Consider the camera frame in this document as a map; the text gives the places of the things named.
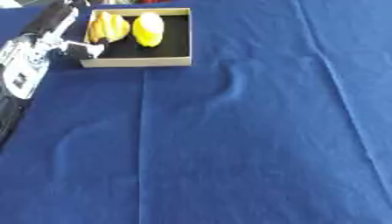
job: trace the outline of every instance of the bread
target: bread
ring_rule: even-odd
[[[130,23],[122,16],[100,12],[88,28],[88,37],[92,43],[106,39],[109,43],[123,39],[130,33]]]

